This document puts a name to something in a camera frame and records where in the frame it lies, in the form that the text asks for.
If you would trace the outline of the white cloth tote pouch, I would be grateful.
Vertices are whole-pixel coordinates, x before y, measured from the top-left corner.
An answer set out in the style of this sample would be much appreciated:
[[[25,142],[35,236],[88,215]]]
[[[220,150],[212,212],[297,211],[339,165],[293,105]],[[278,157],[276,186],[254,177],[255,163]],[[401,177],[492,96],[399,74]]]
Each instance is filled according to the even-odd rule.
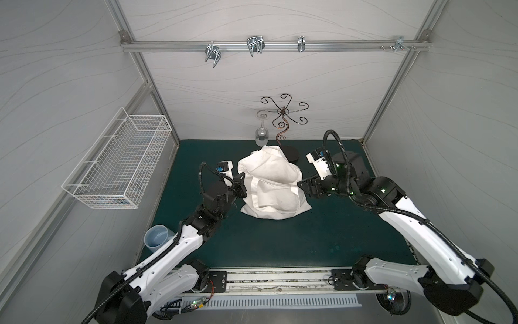
[[[312,207],[298,187],[300,168],[288,162],[278,146],[264,146],[238,161],[237,172],[245,174],[243,214],[262,220],[286,220]]]

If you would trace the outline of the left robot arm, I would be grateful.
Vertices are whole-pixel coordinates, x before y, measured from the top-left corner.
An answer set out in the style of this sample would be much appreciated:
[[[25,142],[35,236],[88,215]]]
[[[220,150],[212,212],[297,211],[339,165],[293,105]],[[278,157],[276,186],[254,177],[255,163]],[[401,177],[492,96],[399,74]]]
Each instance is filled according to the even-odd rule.
[[[244,173],[232,176],[226,171],[218,177],[202,192],[202,204],[180,221],[171,240],[135,267],[105,277],[83,323],[145,323],[183,292],[205,289],[209,268],[199,260],[182,262],[213,237],[236,199],[247,196]]]

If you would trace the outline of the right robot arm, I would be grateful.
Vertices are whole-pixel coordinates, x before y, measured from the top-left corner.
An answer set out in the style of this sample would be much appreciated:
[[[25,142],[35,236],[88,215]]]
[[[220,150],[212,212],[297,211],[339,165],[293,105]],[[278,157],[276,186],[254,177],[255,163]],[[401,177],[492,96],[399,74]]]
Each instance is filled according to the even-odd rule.
[[[486,259],[475,259],[448,239],[394,181],[372,177],[363,159],[354,152],[334,156],[322,149],[307,154],[316,175],[298,182],[311,198],[331,195],[347,197],[357,206],[376,213],[396,229],[424,258],[424,265],[406,265],[364,255],[349,274],[335,276],[336,282],[351,284],[358,290],[382,285],[420,294],[438,310],[451,316],[467,314],[486,323],[471,312],[480,301],[487,284],[503,300],[517,322],[517,307],[491,280],[494,266]]]

